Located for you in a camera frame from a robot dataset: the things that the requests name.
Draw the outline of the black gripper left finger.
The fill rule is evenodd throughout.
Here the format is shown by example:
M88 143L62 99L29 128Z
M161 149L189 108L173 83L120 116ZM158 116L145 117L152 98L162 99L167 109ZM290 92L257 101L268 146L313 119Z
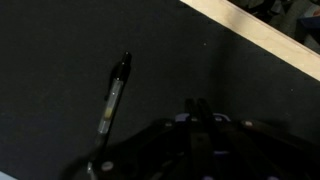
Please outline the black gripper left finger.
M194 124L198 121L196 115L196 103L193 99L187 99L185 101L185 111L188 113L186 118L187 134L188 134L188 156L190 159L190 167L192 172L192 179L196 180L197 171L195 167L195 140L194 140Z

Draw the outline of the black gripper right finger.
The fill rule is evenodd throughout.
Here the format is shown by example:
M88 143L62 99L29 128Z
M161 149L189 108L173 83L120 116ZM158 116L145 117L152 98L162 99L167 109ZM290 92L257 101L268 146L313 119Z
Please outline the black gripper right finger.
M210 134L212 123L212 113L209 104L205 99L199 99L197 102L200 116L201 133L198 135L198 175L201 180L216 180L215 160L213 156L213 144Z

